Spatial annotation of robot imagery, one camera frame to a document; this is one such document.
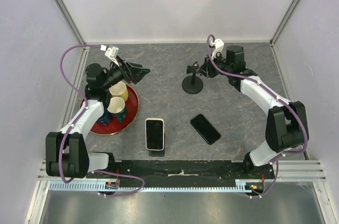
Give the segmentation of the black smartphone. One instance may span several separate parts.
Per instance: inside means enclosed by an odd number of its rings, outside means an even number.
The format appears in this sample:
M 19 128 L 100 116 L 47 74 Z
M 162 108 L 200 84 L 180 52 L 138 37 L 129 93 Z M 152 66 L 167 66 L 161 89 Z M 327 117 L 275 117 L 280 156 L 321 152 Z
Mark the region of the black smartphone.
M 208 145 L 214 144 L 221 138 L 221 134 L 203 114 L 192 118 L 190 124 Z

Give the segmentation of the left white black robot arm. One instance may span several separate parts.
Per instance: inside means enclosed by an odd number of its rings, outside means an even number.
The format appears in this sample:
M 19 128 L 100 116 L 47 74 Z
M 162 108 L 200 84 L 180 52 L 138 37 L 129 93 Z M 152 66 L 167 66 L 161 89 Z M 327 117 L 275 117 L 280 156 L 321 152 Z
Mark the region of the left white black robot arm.
M 65 183 L 74 178 L 84 178 L 98 170 L 105 178 L 116 173 L 112 153 L 88 153 L 85 139 L 98 122 L 106 117 L 111 101 L 109 88 L 117 83 L 140 82 L 150 69 L 140 64 L 116 58 L 110 68 L 93 63 L 85 69 L 86 86 L 83 102 L 76 115 L 58 132 L 46 136 L 46 172 L 49 176 L 61 177 Z

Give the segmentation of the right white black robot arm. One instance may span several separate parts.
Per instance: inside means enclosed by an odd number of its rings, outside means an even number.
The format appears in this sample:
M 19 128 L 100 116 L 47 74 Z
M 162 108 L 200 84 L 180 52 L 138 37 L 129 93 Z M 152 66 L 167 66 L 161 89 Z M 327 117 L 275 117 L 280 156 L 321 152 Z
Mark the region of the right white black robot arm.
M 309 133 L 306 108 L 300 102 L 292 102 L 263 83 L 253 70 L 246 67 L 244 49 L 229 46 L 226 55 L 221 52 L 224 43 L 220 39 L 207 44 L 207 55 L 199 73 L 207 78 L 223 75 L 231 86 L 249 97 L 266 115 L 264 141 L 244 157 L 243 173 L 255 178 L 262 166 L 277 160 L 284 153 L 303 153 L 308 145 Z

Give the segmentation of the black round-base phone holder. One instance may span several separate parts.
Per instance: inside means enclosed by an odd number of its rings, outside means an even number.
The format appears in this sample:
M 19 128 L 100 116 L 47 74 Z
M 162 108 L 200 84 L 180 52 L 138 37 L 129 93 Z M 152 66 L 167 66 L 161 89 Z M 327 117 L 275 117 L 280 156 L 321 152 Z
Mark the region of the black round-base phone holder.
M 186 76 L 182 81 L 182 88 L 188 94 L 198 94 L 203 89 L 203 81 L 197 77 L 196 74 L 199 70 L 199 64 L 195 62 L 193 65 L 188 65 L 186 73 L 191 74 Z

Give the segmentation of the pink-case smartphone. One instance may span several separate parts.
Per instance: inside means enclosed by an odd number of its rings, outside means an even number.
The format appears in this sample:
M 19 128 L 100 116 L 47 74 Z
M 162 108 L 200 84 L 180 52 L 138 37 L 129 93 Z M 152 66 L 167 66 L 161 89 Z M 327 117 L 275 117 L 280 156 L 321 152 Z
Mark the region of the pink-case smartphone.
M 147 118 L 145 120 L 146 149 L 162 151 L 165 149 L 165 125 L 161 118 Z

